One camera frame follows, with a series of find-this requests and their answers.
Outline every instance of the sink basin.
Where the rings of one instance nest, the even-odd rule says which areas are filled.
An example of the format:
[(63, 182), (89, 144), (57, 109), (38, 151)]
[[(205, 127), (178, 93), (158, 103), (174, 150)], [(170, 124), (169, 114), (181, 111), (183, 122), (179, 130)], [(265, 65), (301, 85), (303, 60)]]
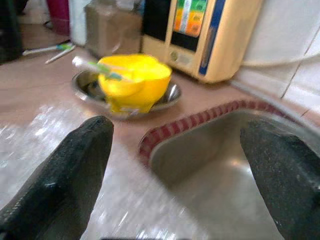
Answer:
[(241, 147), (240, 131), (253, 120), (308, 141), (308, 131), (288, 119), (238, 109), (151, 147), (146, 164), (213, 239), (283, 239)]

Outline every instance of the black object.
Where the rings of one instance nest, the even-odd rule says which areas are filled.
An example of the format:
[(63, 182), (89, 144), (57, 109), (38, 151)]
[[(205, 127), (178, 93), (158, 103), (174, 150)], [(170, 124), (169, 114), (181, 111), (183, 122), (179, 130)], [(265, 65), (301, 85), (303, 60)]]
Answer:
[(255, 121), (240, 141), (258, 189), (285, 239), (320, 239), (320, 158), (298, 137)]
[(21, 15), (27, 5), (28, 0), (14, 0), (16, 14)]
[(104, 116), (70, 132), (0, 211), (0, 239), (77, 240), (104, 178), (113, 124)]
[(22, 55), (22, 38), (12, 0), (0, 1), (0, 64)]
[(171, 43), (179, 47), (196, 51), (198, 47), (199, 37), (189, 36), (180, 32), (173, 31)]
[(168, 18), (171, 0), (146, 0), (144, 5), (143, 26), (144, 34), (166, 40)]

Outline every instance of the yellow bowl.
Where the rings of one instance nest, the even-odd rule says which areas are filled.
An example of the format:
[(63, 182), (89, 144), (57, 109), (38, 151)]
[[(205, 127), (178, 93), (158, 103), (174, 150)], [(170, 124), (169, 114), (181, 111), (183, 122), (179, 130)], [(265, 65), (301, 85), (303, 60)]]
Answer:
[(99, 63), (119, 67), (112, 71), (128, 79), (119, 81), (108, 79), (103, 74), (98, 76), (99, 85), (113, 112), (149, 112), (166, 92), (172, 73), (167, 65), (144, 54), (107, 56)]

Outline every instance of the white tile wall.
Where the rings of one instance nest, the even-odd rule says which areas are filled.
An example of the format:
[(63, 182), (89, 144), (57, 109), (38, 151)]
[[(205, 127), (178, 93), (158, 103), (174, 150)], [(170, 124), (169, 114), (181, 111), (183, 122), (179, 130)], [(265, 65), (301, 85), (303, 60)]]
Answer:
[[(306, 54), (317, 52), (320, 52), (320, 31)], [(299, 66), (283, 98), (320, 113), (320, 58)]]
[[(272, 62), (320, 52), (320, 0), (266, 0), (245, 61)], [(240, 68), (235, 78), (320, 113), (320, 57), (280, 67)]]
[[(320, 0), (265, 0), (245, 61), (273, 62), (303, 56), (320, 25)], [(289, 83), (298, 64), (260, 69)]]

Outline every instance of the brown container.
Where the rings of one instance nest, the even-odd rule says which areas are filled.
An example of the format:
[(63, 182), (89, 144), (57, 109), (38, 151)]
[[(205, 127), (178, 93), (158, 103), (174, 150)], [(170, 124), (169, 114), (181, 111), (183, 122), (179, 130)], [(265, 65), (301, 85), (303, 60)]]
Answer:
[(135, 54), (141, 48), (142, 16), (119, 9), (114, 0), (94, 0), (85, 7), (85, 47), (96, 57)]

